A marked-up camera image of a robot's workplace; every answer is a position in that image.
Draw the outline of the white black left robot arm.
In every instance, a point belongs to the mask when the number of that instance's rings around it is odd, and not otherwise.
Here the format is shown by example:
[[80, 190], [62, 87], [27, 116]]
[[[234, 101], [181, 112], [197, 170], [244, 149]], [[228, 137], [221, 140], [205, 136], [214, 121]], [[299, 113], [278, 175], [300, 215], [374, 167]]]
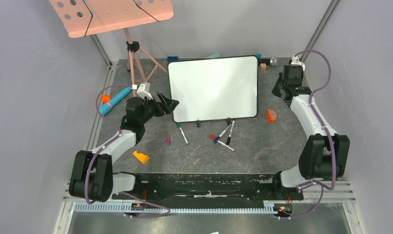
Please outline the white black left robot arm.
[[73, 197], [85, 199], [88, 204], [106, 202], [112, 195], [125, 192], [130, 198], [142, 195], [143, 185], [132, 173], [113, 172], [113, 164], [126, 151], [136, 146], [145, 133], [145, 123], [153, 117], [171, 114], [178, 100], [158, 92], [154, 98], [131, 97], [126, 101], [126, 114], [119, 130], [102, 145], [76, 153], [68, 192]]

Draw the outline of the white whiteboard black frame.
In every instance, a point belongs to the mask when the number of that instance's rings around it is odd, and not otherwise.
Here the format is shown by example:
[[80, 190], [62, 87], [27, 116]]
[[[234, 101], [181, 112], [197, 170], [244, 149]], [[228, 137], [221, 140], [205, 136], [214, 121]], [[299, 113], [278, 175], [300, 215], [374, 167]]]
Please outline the white whiteboard black frame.
[[255, 117], [258, 59], [254, 55], [175, 61], [168, 64], [175, 122]]

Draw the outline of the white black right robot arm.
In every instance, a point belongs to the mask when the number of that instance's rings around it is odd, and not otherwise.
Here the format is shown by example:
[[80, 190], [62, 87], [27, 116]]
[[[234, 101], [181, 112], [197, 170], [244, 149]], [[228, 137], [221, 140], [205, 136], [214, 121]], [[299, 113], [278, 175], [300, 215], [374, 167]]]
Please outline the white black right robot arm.
[[303, 78], [302, 66], [284, 65], [272, 90], [296, 115], [307, 137], [298, 164], [275, 175], [271, 191], [278, 199], [288, 196], [291, 188], [305, 189], [322, 180], [330, 180], [327, 189], [332, 189], [346, 169], [350, 140], [327, 123], [311, 96], [311, 89], [302, 85]]

